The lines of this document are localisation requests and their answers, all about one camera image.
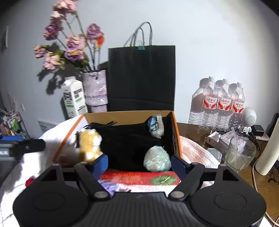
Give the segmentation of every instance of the milk carton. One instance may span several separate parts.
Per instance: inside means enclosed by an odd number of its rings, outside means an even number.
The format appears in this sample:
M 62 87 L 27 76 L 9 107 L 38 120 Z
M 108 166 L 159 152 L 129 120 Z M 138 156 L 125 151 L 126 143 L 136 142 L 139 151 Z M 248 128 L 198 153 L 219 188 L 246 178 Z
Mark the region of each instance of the milk carton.
M 75 76 L 66 77 L 61 88 L 69 118 L 88 113 L 81 81 L 77 81 Z

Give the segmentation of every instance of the metal screw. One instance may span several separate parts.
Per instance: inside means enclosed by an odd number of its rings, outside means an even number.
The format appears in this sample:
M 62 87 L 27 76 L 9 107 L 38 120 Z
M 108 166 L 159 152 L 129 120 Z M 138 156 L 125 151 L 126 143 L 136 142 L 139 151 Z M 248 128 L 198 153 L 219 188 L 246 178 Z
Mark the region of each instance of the metal screw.
M 181 191 L 173 191 L 170 196 L 172 198 L 176 198 L 176 199 L 179 199 L 179 198 L 182 198 L 185 194 Z
M 109 194 L 106 191 L 98 191 L 98 192 L 95 192 L 94 196 L 96 198 L 107 198 L 109 196 Z

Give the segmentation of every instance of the bottle label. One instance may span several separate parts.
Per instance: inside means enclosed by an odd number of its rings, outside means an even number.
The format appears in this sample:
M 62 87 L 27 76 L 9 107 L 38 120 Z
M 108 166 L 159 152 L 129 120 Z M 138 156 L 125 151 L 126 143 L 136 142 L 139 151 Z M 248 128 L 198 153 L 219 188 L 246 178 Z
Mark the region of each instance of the bottle label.
M 241 113 L 241 111 L 243 110 L 243 106 L 244 106 L 244 103 L 234 100 L 230 110 L 235 113 Z
M 203 107 L 209 108 L 209 109 L 215 109 L 216 108 L 216 104 L 217 104 L 217 100 L 218 100 L 218 98 L 204 96 Z
M 231 99 L 228 98 L 220 98 L 218 100 L 218 105 L 217 108 L 220 110 L 225 110 L 225 111 L 229 111 L 230 110 L 230 103 L 231 103 Z

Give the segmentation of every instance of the white bottle cap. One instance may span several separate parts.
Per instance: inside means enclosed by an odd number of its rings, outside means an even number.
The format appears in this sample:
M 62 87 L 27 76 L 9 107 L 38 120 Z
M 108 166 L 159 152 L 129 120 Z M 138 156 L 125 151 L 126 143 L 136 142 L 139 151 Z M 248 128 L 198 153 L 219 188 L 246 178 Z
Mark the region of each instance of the white bottle cap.
M 227 79 L 223 79 L 223 84 L 230 84 L 230 81 Z
M 208 77 L 208 80 L 210 81 L 210 82 L 214 82 L 214 83 L 216 83 L 216 79 L 215 79 L 215 77 Z
M 241 84 L 241 83 L 239 83 L 239 82 L 237 82 L 237 86 L 238 86 L 239 88 L 243 88 L 243 84 Z

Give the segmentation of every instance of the white tube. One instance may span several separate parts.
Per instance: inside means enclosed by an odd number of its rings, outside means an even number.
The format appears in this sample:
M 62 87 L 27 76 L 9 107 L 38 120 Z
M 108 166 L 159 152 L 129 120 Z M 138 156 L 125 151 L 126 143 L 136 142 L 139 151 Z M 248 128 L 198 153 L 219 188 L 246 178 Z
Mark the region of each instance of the white tube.
M 256 170 L 260 175 L 265 176 L 277 158 L 279 157 L 279 119 L 277 119 L 276 125 L 268 141 L 262 155 L 260 156 L 257 164 Z

